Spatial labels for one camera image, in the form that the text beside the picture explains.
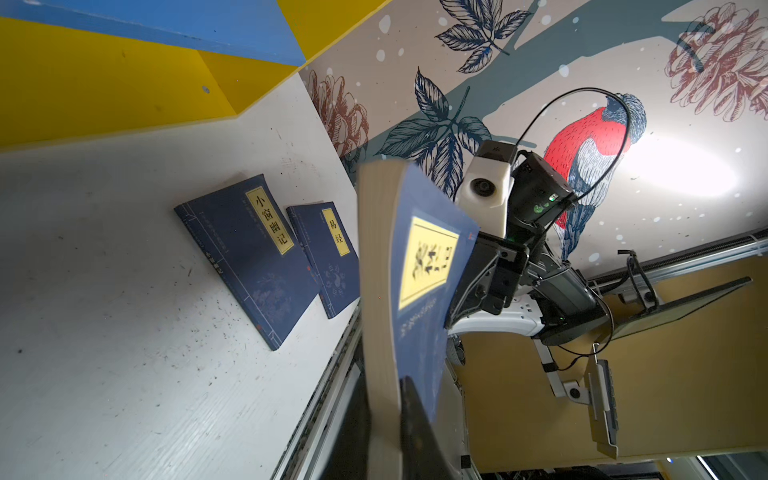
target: blue panel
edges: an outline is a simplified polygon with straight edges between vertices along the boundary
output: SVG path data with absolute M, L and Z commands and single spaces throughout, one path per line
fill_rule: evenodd
M 0 0 L 0 16 L 284 65 L 305 61 L 275 0 Z
M 403 260 L 406 258 L 413 217 L 457 233 L 459 238 L 445 284 L 400 310 L 400 287 L 405 268 Z M 445 345 L 448 342 L 445 315 L 479 231 L 478 224 L 411 163 L 400 188 L 395 232 L 392 234 L 392 331 L 400 333 L 395 334 L 398 377 L 404 379 L 409 376 L 413 379 L 430 422 L 437 417 L 440 379 L 445 368 Z

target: yellow wall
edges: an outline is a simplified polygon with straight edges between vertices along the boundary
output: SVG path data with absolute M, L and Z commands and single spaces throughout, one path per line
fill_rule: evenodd
M 252 58 L 232 57 L 209 51 L 198 53 L 237 114 L 299 70 L 292 65 Z
M 277 0 L 307 62 L 363 23 L 390 0 Z
M 311 60 L 388 1 L 279 4 Z M 0 58 L 0 149 L 229 117 L 299 70 L 10 18 Z
M 0 58 L 0 147 L 235 113 L 195 50 L 0 18 Z
M 755 283 L 606 349 L 622 461 L 768 448 L 768 257 L 668 280 L 657 290 L 675 300 L 742 276 Z M 586 408 L 552 395 L 530 339 L 474 333 L 463 341 L 467 365 L 458 376 L 482 472 L 608 462 L 591 440 Z M 586 352 L 587 344 L 577 348 Z M 561 366 L 572 359 L 553 353 Z M 584 363 L 563 377 L 581 376 Z

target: cable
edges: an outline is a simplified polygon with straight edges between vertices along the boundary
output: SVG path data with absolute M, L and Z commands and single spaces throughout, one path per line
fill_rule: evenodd
M 576 197 L 576 201 L 574 203 L 576 203 L 579 200 L 581 200 L 582 198 L 586 197 L 590 192 L 592 192 L 592 190 L 594 190 L 600 184 L 600 182 L 603 181 L 603 179 L 605 177 L 608 176 L 608 174 L 614 169 L 614 167 L 616 167 L 616 164 L 619 161 L 619 157 L 621 156 L 621 152 L 624 151 L 624 146 L 627 144 L 627 139 L 629 138 L 629 129 L 630 129 L 630 126 L 631 126 L 629 107 L 627 106 L 627 104 L 624 103 L 624 100 L 622 100 L 621 97 L 619 97 L 615 93 L 610 92 L 608 90 L 603 90 L 602 88 L 581 87 L 581 88 L 575 88 L 575 89 L 573 89 L 571 91 L 566 91 L 565 93 L 563 93 L 559 97 L 556 97 L 555 99 L 550 101 L 548 104 L 546 104 L 544 106 L 544 108 L 542 108 L 538 112 L 538 114 L 536 114 L 536 116 L 533 117 L 533 120 L 531 120 L 531 123 L 528 124 L 528 126 L 523 131 L 523 135 L 521 135 L 520 138 L 515 142 L 515 149 L 517 149 L 517 147 L 520 144 L 520 142 L 522 141 L 522 139 L 525 137 L 525 135 L 528 133 L 528 131 L 531 130 L 531 127 L 533 127 L 533 124 L 536 123 L 538 118 L 547 110 L 547 108 L 549 108 L 550 105 L 552 105 L 556 101 L 560 100 L 561 98 L 565 98 L 565 97 L 567 97 L 569 95 L 572 95 L 572 94 L 575 94 L 575 93 L 580 93 L 582 91 L 593 91 L 593 92 L 596 92 L 596 93 L 599 93 L 599 94 L 603 94 L 603 95 L 605 95 L 607 97 L 611 97 L 615 101 L 619 102 L 621 107 L 624 108 L 624 111 L 627 112 L 627 126 L 626 126 L 627 128 L 624 131 L 624 139 L 621 141 L 621 146 L 619 147 L 619 151 L 616 153 L 616 157 L 614 157 L 614 159 L 611 162 L 611 164 L 608 165 L 608 168 L 605 169 L 605 172 L 603 172 L 603 174 L 600 176 L 600 178 L 598 178 L 598 181 L 594 182 L 592 184 L 592 186 L 589 187 L 589 189 L 587 191 L 585 191 L 584 193 L 582 193 L 581 195 Z M 550 222 L 549 225 L 547 225 L 547 227 L 544 229 L 544 233 L 542 234 L 543 237 L 546 237 L 547 232 L 549 231 L 550 228 L 552 228 L 552 225 L 554 225 L 555 222 L 558 221 L 558 218 L 560 218 L 560 216 L 570 207 L 571 207 L 571 205 L 566 205 L 566 207 L 562 209 L 562 211 L 554 218 L 554 220 L 552 222 Z
M 659 308 L 659 299 L 656 295 L 656 290 L 651 286 L 650 281 L 648 280 L 648 276 L 645 274 L 645 270 L 643 270 L 643 267 L 640 265 L 640 261 L 637 259 L 637 254 L 634 250 L 619 250 L 619 255 L 628 255 L 627 257 L 627 273 L 625 276 L 629 277 L 629 280 L 632 282 L 632 288 L 634 289 L 635 294 L 637 295 L 637 301 L 640 302 L 640 304 L 643 306 L 643 313 L 648 311 L 648 308 L 645 306 L 645 301 L 643 300 L 643 295 L 640 293 L 640 288 L 637 287 L 637 282 L 634 281 L 634 276 L 640 275 L 640 277 L 643 279 L 643 282 L 645 282 L 645 286 L 648 288 L 651 297 L 654 301 L 654 310 Z
M 592 290 L 592 288 L 589 285 L 587 285 L 587 288 L 592 293 L 594 293 L 594 290 Z M 608 317 L 611 319 L 611 334 L 608 336 L 608 341 L 597 352 L 593 352 L 593 353 L 576 353 L 576 352 L 573 352 L 573 351 L 571 351 L 571 350 L 569 350 L 569 349 L 567 349 L 567 348 L 565 348 L 563 346 L 558 345 L 558 348 L 563 349 L 563 350 L 565 350 L 568 353 L 572 353 L 573 355 L 576 355 L 576 358 L 573 359 L 571 364 L 568 365 L 567 367 L 565 367 L 564 369 L 558 369 L 559 372 L 564 372 L 565 370 L 570 369 L 572 366 L 576 365 L 576 362 L 580 358 L 586 358 L 586 357 L 589 357 L 589 356 L 597 355 L 598 353 L 602 353 L 602 351 L 605 350 L 608 347 L 608 345 L 611 343 L 611 340 L 614 338 L 614 331 L 616 330 L 616 324 L 615 324 L 615 321 L 614 321 L 614 313 L 611 312 L 611 309 L 608 308 L 608 305 L 605 303 L 605 301 L 602 298 L 600 298 L 597 294 L 595 294 L 595 298 L 598 299 L 598 301 L 600 302 L 600 304 L 603 307 L 603 310 L 605 312 L 607 312 Z

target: blue book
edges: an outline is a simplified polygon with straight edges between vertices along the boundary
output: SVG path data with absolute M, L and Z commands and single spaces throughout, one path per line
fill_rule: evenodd
M 263 175 L 174 209 L 272 350 L 319 287 Z
M 360 296 L 357 253 L 333 202 L 296 205 L 286 212 L 320 285 L 320 299 L 333 318 Z
M 434 422 L 448 340 L 445 316 L 479 227 L 413 162 L 365 163 L 357 187 L 372 415 L 368 469 L 377 478 L 398 478 L 400 380 L 411 377 Z

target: bird illustration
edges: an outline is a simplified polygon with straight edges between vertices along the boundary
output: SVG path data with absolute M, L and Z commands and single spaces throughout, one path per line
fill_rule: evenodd
M 632 94 L 618 95 L 629 108 L 631 119 L 623 156 L 643 136 L 647 119 L 643 104 L 637 97 Z M 624 139 L 627 112 L 613 98 L 607 99 L 606 107 L 598 108 L 563 128 L 544 153 L 544 160 L 568 181 L 577 195 L 589 190 L 611 165 Z M 562 244 L 563 260 L 567 260 L 571 252 L 576 250 L 581 232 L 594 210 L 605 200 L 615 171 L 616 168 L 555 223 L 554 229 Z

